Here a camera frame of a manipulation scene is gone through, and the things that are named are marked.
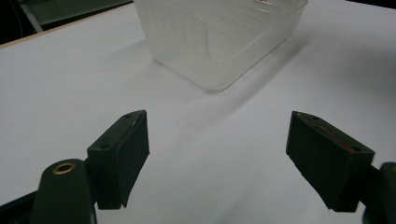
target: plastic container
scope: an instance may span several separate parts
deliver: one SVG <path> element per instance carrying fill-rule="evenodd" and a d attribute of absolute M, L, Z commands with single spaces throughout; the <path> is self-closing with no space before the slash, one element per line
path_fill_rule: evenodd
<path fill-rule="evenodd" d="M 307 0 L 134 0 L 152 57 L 205 89 L 227 88 L 287 39 Z"/>

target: white surface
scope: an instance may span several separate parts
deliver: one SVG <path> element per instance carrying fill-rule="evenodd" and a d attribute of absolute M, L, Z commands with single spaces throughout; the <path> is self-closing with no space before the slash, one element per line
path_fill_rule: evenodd
<path fill-rule="evenodd" d="M 211 91 L 230 86 L 290 37 L 307 0 L 293 9 L 299 0 L 272 2 L 134 1 L 152 57 Z"/>
<path fill-rule="evenodd" d="M 361 223 L 328 211 L 285 153 L 291 110 L 396 161 L 396 13 L 312 0 L 294 36 L 227 91 L 155 63 L 134 6 L 0 50 L 0 203 L 145 108 L 151 154 L 100 223 Z"/>

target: white table surface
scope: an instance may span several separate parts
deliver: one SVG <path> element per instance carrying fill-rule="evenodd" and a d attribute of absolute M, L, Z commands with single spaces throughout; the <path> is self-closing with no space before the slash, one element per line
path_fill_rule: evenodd
<path fill-rule="evenodd" d="M 290 113 L 396 161 L 396 11 L 311 0 L 292 38 L 223 92 L 151 59 L 134 5 L 0 49 L 0 204 L 118 117 L 148 111 L 151 154 L 100 223 L 361 223 L 329 211 L 286 155 Z"/>

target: translucent plastic container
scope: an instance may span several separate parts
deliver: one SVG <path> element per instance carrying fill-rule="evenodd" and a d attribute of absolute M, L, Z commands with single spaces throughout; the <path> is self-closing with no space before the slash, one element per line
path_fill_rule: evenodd
<path fill-rule="evenodd" d="M 205 89 L 227 88 L 287 39 L 307 0 L 134 0 L 152 57 Z"/>

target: metal screw hole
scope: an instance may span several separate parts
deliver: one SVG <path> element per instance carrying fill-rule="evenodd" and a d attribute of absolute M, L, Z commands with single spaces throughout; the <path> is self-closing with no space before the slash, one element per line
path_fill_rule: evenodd
<path fill-rule="evenodd" d="M 55 167 L 55 169 L 52 170 L 52 172 L 55 175 L 64 175 L 64 174 L 67 174 L 70 171 L 72 171 L 75 167 L 76 167 L 76 165 L 74 163 L 67 162 L 67 163 L 58 165 L 57 167 Z"/>

